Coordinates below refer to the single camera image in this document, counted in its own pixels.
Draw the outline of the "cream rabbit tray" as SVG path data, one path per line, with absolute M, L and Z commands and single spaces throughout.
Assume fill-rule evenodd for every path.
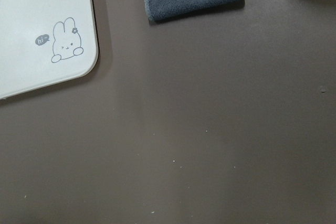
M 1 0 L 1 98 L 83 77 L 98 42 L 92 0 Z

